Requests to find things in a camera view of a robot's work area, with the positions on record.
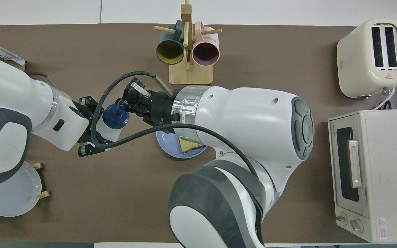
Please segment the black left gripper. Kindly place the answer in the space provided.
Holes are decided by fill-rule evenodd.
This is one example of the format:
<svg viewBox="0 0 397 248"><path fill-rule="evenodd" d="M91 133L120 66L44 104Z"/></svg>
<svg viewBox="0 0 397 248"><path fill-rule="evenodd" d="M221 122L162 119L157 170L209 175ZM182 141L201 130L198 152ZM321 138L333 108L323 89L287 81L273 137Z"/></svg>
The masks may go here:
<svg viewBox="0 0 397 248"><path fill-rule="evenodd" d="M94 119L94 112L96 110L96 107L98 105L98 102L93 99L93 97L82 97L78 100L78 110L84 118L88 119L89 121L93 121ZM79 157L85 157L85 156L90 156L93 154L99 154L105 151L111 150L111 148L107 149L102 149L95 147L92 143L90 142L83 142L78 140L79 148L78 148L78 156Z"/></svg>

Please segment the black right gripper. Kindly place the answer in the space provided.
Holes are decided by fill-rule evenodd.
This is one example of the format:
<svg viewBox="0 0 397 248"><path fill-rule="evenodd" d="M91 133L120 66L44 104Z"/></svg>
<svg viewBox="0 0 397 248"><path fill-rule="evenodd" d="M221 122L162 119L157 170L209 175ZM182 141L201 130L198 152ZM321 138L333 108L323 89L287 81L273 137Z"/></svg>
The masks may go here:
<svg viewBox="0 0 397 248"><path fill-rule="evenodd" d="M128 113L133 113L143 118L150 126L172 124L172 104L175 96L169 97L164 91L146 91L145 85L139 79L132 79L123 92L123 99L117 99L115 103ZM141 106L128 102L138 102L143 96L150 97L151 104Z"/></svg>

